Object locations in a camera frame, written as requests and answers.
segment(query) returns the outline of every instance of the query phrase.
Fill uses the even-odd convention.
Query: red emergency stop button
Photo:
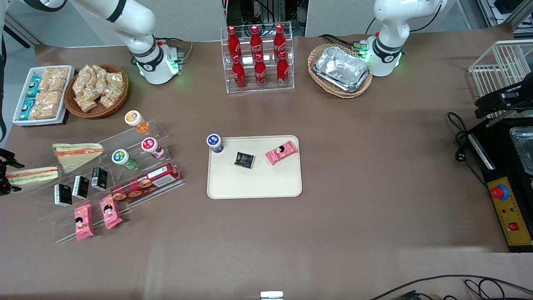
[[[497,186],[490,189],[490,194],[496,198],[500,199],[502,201],[505,201],[509,198],[509,190],[507,187],[503,184],[498,184]]]

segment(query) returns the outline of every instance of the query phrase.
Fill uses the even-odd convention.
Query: sandwich
[[[43,185],[56,179],[58,176],[58,167],[19,170],[5,174],[5,177],[11,185],[19,187],[23,191]]]
[[[100,144],[53,144],[52,148],[66,173],[70,173],[103,153]]]

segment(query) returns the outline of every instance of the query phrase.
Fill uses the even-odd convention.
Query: wicker basket
[[[343,91],[341,88],[339,88],[338,86],[334,85],[333,83],[331,83],[331,82],[325,80],[324,78],[318,76],[317,74],[315,74],[315,72],[313,72],[314,63],[317,62],[317,60],[320,58],[320,56],[322,55],[322,53],[324,52],[324,50],[326,48],[333,47],[333,46],[338,46],[342,50],[344,50],[346,53],[351,54],[353,56],[356,55],[355,52],[353,52],[352,50],[350,50],[350,49],[348,49],[348,48],[346,48],[344,46],[340,46],[340,45],[336,45],[336,44],[320,45],[320,46],[316,47],[313,51],[311,51],[311,54],[307,58],[307,67],[308,67],[309,75],[311,75],[313,80],[316,81],[316,83],[318,83],[318,85],[320,87],[322,87],[326,92],[328,92],[328,93],[330,93],[332,95],[335,95],[337,97],[344,98],[344,99],[355,98],[355,97],[361,95],[368,88],[368,86],[372,82],[372,73],[368,74],[368,76],[366,77],[365,81],[363,81],[363,83],[357,89],[357,91],[355,93],[348,93],[348,92]]]
[[[126,98],[128,97],[128,76],[126,76],[126,73],[118,67],[112,66],[112,65],[100,65],[102,69],[106,70],[108,73],[121,73],[122,78],[124,79],[124,91],[122,93],[122,96],[118,99],[118,101],[111,107],[106,108],[104,105],[100,103],[100,98],[96,100],[96,103],[98,106],[92,108],[90,111],[84,113],[82,109],[78,106],[78,103],[74,100],[74,97],[76,96],[74,94],[74,90],[72,89],[72,85],[74,84],[74,81],[76,81],[76,78],[78,78],[78,74],[72,78],[72,80],[69,82],[67,89],[65,91],[64,96],[64,103],[65,107],[68,109],[68,111],[78,117],[85,118],[85,119],[102,119],[105,117],[108,117],[115,113],[117,110],[119,110],[124,103],[126,103]]]

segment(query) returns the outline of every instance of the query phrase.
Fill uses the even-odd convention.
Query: red bottle
[[[252,58],[254,59],[254,62],[263,61],[263,41],[259,36],[259,27],[257,25],[252,25],[250,48],[252,48]]]
[[[230,51],[231,59],[237,57],[238,60],[242,57],[240,53],[240,41],[235,35],[235,27],[233,25],[228,26],[228,49]]]
[[[246,78],[244,76],[244,68],[240,64],[240,60],[237,56],[232,57],[233,67],[233,79],[235,79],[235,84],[237,85],[238,90],[243,90],[246,88]]]
[[[289,63],[287,62],[287,52],[279,53],[278,60],[278,85],[286,86],[289,81]]]
[[[263,60],[258,61],[255,63],[255,83],[257,84],[257,87],[260,89],[264,89],[267,86],[267,67],[265,66],[265,63]]]
[[[283,24],[276,25],[276,36],[274,37],[274,59],[279,59],[279,54],[285,52],[285,35],[283,35]]]

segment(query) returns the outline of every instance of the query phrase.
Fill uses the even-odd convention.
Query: brown table
[[[36,220],[31,201],[3,197],[0,295],[258,299],[262,290],[283,290],[289,300],[368,299],[445,273],[531,288],[533,255],[507,253],[487,191],[454,160],[455,128],[445,121],[452,110],[476,123],[466,68],[494,41],[509,39],[509,26],[413,34],[393,74],[374,78],[353,100],[323,92],[307,74],[307,55],[320,38],[295,40],[295,90],[232,95],[225,92],[216,42],[196,43],[183,75],[162,86],[139,75],[126,47],[38,47],[42,66],[123,68],[131,96],[105,120],[71,116],[62,127],[14,127],[7,149],[20,162],[52,164],[52,142],[99,141],[127,129],[124,113],[138,109],[167,130],[186,184],[136,209],[112,234],[62,246]],[[302,194],[208,198],[205,137],[212,132],[297,136]],[[413,288],[467,296],[460,279]]]

